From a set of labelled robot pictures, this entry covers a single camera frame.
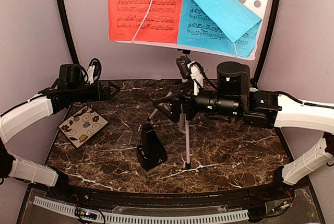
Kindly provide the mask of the floral square ceramic tile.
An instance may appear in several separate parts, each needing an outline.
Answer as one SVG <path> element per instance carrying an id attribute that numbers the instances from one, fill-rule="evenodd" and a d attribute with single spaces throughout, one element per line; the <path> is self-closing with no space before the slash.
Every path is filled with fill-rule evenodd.
<path id="1" fill-rule="evenodd" d="M 94 109 L 84 106 L 58 128 L 76 148 L 80 148 L 107 124 L 108 121 Z"/>

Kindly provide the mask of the black metronome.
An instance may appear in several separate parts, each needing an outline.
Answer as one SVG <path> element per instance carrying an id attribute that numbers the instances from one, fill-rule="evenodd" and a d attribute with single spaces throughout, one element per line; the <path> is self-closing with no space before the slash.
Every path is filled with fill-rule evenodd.
<path id="1" fill-rule="evenodd" d="M 150 123 L 146 123 L 142 126 L 141 141 L 136 148 L 136 154 L 138 162 L 146 171 L 168 160 L 167 151 Z"/>

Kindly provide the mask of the black left frame post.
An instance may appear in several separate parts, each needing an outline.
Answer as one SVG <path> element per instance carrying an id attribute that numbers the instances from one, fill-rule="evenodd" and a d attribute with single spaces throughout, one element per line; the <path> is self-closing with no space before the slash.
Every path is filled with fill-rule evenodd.
<path id="1" fill-rule="evenodd" d="M 65 35 L 67 47 L 70 53 L 71 61 L 73 64 L 80 65 L 79 58 L 77 56 L 76 48 L 74 45 L 73 37 L 71 34 L 70 26 L 69 26 L 69 21 L 68 21 L 66 7 L 65 7 L 65 1 L 64 0 L 56 0 L 56 1 L 57 1 L 59 16 L 61 19 L 63 32 Z"/>

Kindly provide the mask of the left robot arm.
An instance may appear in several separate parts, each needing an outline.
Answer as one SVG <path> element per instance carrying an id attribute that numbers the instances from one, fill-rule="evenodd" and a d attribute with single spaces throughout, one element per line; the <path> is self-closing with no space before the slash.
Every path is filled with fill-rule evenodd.
<path id="1" fill-rule="evenodd" d="M 109 80 L 100 80 L 101 62 L 94 58 L 88 69 L 79 64 L 63 64 L 51 87 L 1 114 L 1 179 L 14 178 L 53 187 L 62 201 L 69 201 L 74 190 L 61 172 L 14 154 L 5 148 L 14 136 L 38 122 L 68 108 L 73 103 L 111 100 L 120 88 Z"/>

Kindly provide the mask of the black frame post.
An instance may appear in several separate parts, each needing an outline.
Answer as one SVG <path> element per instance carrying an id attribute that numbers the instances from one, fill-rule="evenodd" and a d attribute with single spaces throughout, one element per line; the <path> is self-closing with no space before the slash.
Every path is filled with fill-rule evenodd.
<path id="1" fill-rule="evenodd" d="M 273 31 L 275 28 L 280 0 L 268 0 L 265 16 L 261 24 L 261 30 L 258 38 L 259 46 L 257 47 L 255 57 L 257 65 L 251 79 L 252 87 L 258 88 L 259 79 L 263 71 L 268 50 L 270 47 Z"/>
<path id="2" fill-rule="evenodd" d="M 56 1 L 57 1 L 59 16 L 61 19 L 63 32 L 65 35 L 67 47 L 70 53 L 71 61 L 73 64 L 80 65 L 79 58 L 77 56 L 76 48 L 74 45 L 73 37 L 71 34 L 70 26 L 69 26 L 69 21 L 68 21 L 66 7 L 65 7 L 65 1 L 64 0 L 56 0 Z"/>

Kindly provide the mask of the white folding tripod stand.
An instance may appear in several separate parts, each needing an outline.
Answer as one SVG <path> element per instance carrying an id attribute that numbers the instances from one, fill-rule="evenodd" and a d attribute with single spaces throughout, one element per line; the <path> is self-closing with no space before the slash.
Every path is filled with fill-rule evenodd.
<path id="1" fill-rule="evenodd" d="M 182 50 L 182 55 L 176 59 L 176 64 L 177 64 L 177 67 L 182 77 L 182 80 L 180 83 L 188 82 L 188 81 L 191 81 L 193 83 L 193 91 L 188 96 L 197 96 L 204 86 L 204 78 L 202 75 L 202 68 L 200 67 L 200 64 L 198 64 L 195 61 L 192 61 L 189 58 L 189 55 L 190 55 L 190 50 Z M 171 96 L 172 96 L 172 92 L 170 90 L 165 97 L 171 97 Z M 164 107 L 166 109 L 171 109 L 171 104 L 170 103 L 164 104 Z M 158 110 L 155 109 L 152 112 L 152 114 L 149 116 L 148 120 L 151 121 L 157 112 Z M 186 115 L 182 113 L 180 115 L 180 118 L 177 124 L 178 124 L 178 130 L 181 133 L 185 134 L 185 146 L 186 146 L 185 167 L 186 169 L 191 168 L 189 123 L 190 121 L 186 120 Z"/>

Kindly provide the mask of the blue sheet music page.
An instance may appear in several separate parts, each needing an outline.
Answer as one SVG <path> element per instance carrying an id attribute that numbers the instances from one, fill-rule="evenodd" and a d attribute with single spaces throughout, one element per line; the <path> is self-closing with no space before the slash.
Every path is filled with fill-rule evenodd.
<path id="1" fill-rule="evenodd" d="M 261 21 L 238 0 L 183 0 L 177 43 L 249 57 Z"/>

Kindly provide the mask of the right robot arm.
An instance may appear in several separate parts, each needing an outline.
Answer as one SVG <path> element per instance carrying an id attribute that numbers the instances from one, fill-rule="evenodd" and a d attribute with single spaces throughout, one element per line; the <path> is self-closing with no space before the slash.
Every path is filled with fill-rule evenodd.
<path id="1" fill-rule="evenodd" d="M 204 88 L 208 77 L 198 62 L 187 55 L 176 60 L 183 82 L 166 97 L 154 100 L 154 107 L 172 122 L 180 115 L 190 121 L 196 114 L 226 116 L 261 128 L 297 127 L 322 131 L 323 136 L 296 160 L 275 170 L 274 182 L 266 189 L 277 200 L 300 179 L 323 165 L 333 165 L 333 104 L 300 100 L 282 91 L 251 87 L 250 70 L 238 62 L 217 66 L 217 81 Z"/>

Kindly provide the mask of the black right frame post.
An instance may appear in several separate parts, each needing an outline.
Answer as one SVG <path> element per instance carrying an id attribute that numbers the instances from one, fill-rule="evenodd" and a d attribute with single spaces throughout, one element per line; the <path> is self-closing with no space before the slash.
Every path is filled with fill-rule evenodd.
<path id="1" fill-rule="evenodd" d="M 261 24 L 261 30 L 258 38 L 259 46 L 257 47 L 255 57 L 257 65 L 251 79 L 252 87 L 258 88 L 259 79 L 263 71 L 268 50 L 270 47 L 273 31 L 275 28 L 280 0 L 268 0 L 265 16 Z"/>

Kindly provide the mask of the red sheet music page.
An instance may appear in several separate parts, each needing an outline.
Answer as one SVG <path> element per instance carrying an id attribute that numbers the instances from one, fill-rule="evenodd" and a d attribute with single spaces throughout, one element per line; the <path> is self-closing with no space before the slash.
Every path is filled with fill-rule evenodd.
<path id="1" fill-rule="evenodd" d="M 109 40 L 177 43 L 183 0 L 108 0 Z"/>

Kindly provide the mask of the pale green ceramic bowl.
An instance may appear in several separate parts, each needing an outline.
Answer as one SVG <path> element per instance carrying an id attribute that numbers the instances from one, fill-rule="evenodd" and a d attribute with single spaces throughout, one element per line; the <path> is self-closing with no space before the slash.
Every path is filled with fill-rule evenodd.
<path id="1" fill-rule="evenodd" d="M 257 88 L 254 88 L 254 87 L 250 87 L 249 89 L 249 95 L 250 96 L 254 96 L 255 93 L 257 93 L 259 90 Z"/>

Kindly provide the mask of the clear metronome front cover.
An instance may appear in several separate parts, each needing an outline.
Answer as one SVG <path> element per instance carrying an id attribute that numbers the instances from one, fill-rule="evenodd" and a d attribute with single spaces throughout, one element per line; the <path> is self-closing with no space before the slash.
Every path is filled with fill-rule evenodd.
<path id="1" fill-rule="evenodd" d="M 124 130 L 120 137 L 115 142 L 117 145 L 130 146 L 132 143 L 133 132 Z"/>

